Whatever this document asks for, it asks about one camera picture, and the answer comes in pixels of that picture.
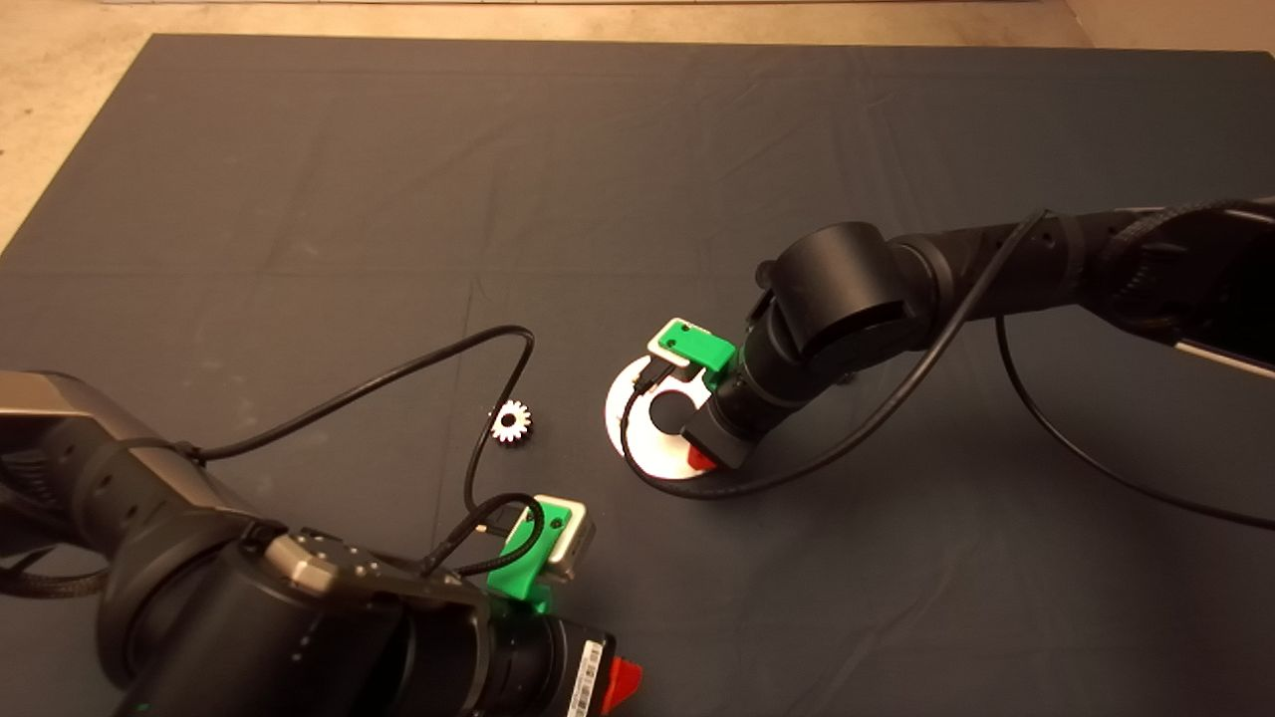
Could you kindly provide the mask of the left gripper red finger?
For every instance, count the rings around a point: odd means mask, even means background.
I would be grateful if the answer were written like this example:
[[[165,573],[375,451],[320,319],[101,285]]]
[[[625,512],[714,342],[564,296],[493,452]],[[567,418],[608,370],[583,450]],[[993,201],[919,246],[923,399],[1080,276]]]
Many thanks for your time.
[[[643,683],[640,663],[615,656],[609,663],[606,691],[603,691],[603,716],[611,716],[618,706],[638,694]]]

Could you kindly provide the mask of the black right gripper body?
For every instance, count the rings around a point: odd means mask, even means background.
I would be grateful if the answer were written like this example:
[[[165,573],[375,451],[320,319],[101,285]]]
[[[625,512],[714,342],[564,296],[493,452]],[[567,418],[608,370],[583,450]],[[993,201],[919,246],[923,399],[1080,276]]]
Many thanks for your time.
[[[697,453],[723,469],[745,466],[760,441],[798,407],[799,353],[787,339],[746,339],[682,427]]]

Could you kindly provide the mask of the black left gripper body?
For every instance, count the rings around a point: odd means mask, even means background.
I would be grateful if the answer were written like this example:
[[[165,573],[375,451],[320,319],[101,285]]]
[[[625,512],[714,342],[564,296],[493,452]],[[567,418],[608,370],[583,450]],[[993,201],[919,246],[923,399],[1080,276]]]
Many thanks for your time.
[[[541,612],[492,623],[484,716],[602,716],[615,658],[609,632]]]

